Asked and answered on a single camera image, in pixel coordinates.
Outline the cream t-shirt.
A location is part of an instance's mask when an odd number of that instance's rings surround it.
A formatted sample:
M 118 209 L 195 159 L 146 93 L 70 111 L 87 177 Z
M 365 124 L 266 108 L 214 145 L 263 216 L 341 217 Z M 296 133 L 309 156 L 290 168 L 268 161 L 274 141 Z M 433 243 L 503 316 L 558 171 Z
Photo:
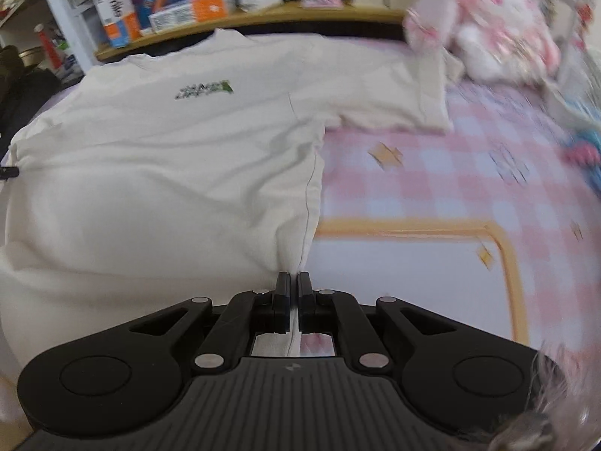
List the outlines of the cream t-shirt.
M 1 326 L 16 360 L 299 271 L 326 130 L 450 132 L 463 70 L 444 50 L 234 30 L 93 68 L 9 145 Z

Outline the pink checkered desk mat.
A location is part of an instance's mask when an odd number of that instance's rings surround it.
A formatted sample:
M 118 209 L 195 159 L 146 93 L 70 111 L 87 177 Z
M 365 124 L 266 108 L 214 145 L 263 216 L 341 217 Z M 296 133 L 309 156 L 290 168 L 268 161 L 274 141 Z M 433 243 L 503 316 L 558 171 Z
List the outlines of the pink checkered desk mat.
M 446 109 L 450 132 L 327 129 L 317 228 L 332 219 L 386 219 L 503 230 L 515 247 L 516 308 L 528 319 L 532 345 L 594 351 L 600 203 L 559 159 L 560 129 L 522 90 L 449 83 Z M 306 263 L 317 252 L 316 231 Z

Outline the white orange usmile box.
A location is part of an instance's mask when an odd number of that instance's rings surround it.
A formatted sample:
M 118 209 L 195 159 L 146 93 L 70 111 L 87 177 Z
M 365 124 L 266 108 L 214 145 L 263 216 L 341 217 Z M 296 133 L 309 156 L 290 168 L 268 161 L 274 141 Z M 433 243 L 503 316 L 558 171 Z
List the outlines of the white orange usmile box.
M 131 0 L 92 0 L 109 43 L 123 48 L 140 37 L 140 23 Z

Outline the flat white orange box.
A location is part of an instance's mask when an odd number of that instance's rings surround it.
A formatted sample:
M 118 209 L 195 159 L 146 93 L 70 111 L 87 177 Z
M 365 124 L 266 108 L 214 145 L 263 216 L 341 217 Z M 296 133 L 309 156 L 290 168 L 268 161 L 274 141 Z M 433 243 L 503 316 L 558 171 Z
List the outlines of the flat white orange box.
M 152 13 L 149 20 L 153 32 L 162 33 L 190 24 L 229 17 L 235 7 L 235 0 L 184 0 Z

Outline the small white box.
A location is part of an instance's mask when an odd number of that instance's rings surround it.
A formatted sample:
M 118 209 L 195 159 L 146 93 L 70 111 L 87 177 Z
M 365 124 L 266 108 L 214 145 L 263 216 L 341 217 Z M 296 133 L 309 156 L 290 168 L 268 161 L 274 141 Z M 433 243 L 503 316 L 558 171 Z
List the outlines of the small white box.
M 283 0 L 237 0 L 237 6 L 244 12 L 260 12 L 283 3 Z

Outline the blue pink toy hand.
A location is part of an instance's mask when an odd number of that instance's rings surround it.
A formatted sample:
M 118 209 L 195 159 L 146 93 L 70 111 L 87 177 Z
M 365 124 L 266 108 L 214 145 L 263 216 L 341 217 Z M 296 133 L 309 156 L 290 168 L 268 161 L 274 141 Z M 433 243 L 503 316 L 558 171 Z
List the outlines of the blue pink toy hand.
M 583 129 L 574 132 L 563 146 L 563 159 L 583 169 L 591 180 L 600 181 L 600 132 Z

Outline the pink white bunny plush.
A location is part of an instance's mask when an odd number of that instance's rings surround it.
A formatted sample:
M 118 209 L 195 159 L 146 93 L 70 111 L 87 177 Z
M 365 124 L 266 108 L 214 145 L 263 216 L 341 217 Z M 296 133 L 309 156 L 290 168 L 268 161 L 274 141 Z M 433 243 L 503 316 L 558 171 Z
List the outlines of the pink white bunny plush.
M 455 54 L 477 83 L 537 86 L 560 64 L 541 0 L 417 0 L 403 26 L 412 50 Z

